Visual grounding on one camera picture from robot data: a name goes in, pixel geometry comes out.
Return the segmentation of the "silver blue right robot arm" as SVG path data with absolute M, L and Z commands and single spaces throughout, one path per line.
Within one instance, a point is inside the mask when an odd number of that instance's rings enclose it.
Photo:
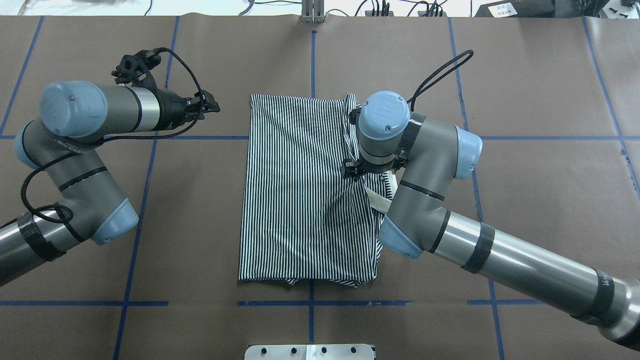
M 379 228 L 384 247 L 410 259 L 439 256 L 639 350 L 637 278 L 615 278 L 445 208 L 453 180 L 473 174 L 480 137 L 412 111 L 393 91 L 373 93 L 349 110 L 348 119 L 358 156 L 343 160 L 343 178 L 404 170 Z

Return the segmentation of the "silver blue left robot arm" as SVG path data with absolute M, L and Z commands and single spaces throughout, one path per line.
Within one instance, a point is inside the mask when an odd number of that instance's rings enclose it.
M 14 138 L 18 159 L 32 168 L 30 180 L 47 173 L 62 198 L 38 209 L 23 201 L 24 214 L 1 227 L 1 284 L 61 258 L 93 240 L 105 245 L 137 227 L 139 217 L 96 149 L 120 134 L 162 132 L 194 125 L 219 112 L 205 90 L 182 97 L 167 89 L 96 85 L 84 80 L 48 85 L 39 117 Z

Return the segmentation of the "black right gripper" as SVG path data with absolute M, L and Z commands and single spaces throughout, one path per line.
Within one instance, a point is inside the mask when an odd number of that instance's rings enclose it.
M 398 171 L 407 166 L 407 160 L 403 158 L 394 158 L 393 161 L 385 164 L 373 164 L 360 157 L 356 159 L 345 158 L 342 161 L 342 178 L 358 178 L 364 174 L 382 174 L 387 171 Z

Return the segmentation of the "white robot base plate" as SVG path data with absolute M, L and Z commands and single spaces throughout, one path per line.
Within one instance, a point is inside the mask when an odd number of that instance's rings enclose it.
M 251 345 L 245 360 L 376 360 L 374 345 L 346 344 L 263 344 Z

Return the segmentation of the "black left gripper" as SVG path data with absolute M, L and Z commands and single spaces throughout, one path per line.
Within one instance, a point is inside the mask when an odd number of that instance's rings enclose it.
M 196 92 L 192 97 L 181 97 L 169 89 L 157 91 L 158 117 L 157 129 L 169 131 L 194 120 L 204 120 L 205 114 L 219 113 L 219 104 L 210 92 Z

